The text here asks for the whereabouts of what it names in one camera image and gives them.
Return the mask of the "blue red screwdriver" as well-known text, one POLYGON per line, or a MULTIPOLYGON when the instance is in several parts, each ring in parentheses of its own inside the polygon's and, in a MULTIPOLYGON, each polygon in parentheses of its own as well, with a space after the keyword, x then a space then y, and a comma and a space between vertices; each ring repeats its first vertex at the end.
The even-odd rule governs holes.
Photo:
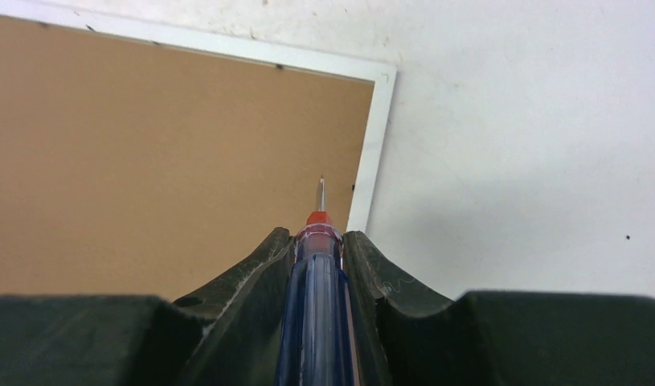
POLYGON ((276 362, 276 385, 357 385, 358 358, 342 234, 326 210, 325 180, 316 207, 296 234, 276 362))

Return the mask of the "white picture frame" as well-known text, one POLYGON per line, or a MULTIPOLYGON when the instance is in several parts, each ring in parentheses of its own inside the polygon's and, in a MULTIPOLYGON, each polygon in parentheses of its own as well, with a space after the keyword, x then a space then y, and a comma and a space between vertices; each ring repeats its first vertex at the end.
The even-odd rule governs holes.
POLYGON ((395 90, 395 65, 48 2, 0 1, 0 16, 371 82, 374 90, 346 225, 349 231, 367 230, 395 90))

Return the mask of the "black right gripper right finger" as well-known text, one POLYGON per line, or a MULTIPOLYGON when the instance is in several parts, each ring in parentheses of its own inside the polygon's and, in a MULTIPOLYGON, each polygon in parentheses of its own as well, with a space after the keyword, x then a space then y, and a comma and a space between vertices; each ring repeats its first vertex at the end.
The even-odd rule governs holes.
POLYGON ((655 299, 474 290, 450 299, 344 236, 364 385, 655 385, 655 299))

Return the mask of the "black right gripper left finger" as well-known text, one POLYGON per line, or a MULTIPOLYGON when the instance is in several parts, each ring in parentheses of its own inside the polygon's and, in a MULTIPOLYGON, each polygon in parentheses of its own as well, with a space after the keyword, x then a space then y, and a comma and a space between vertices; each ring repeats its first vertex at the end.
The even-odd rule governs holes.
POLYGON ((0 296, 0 385, 270 385, 292 241, 274 229, 174 302, 0 296))

